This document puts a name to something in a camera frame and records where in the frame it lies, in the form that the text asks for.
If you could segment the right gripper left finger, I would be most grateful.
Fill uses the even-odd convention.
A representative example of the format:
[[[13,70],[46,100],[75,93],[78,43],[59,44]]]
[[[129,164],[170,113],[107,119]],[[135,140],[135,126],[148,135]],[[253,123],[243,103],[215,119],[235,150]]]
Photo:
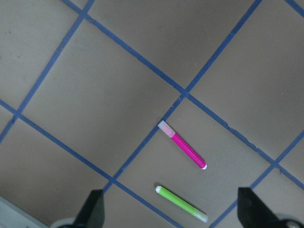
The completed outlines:
[[[102,228],[105,221],[103,190],[92,190],[75,218],[75,228]]]

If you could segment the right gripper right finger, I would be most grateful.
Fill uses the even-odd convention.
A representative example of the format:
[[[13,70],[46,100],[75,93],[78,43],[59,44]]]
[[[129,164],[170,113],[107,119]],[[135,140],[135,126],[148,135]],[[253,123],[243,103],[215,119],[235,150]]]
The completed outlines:
[[[248,187],[237,192],[237,218],[244,228],[276,228],[280,220]]]

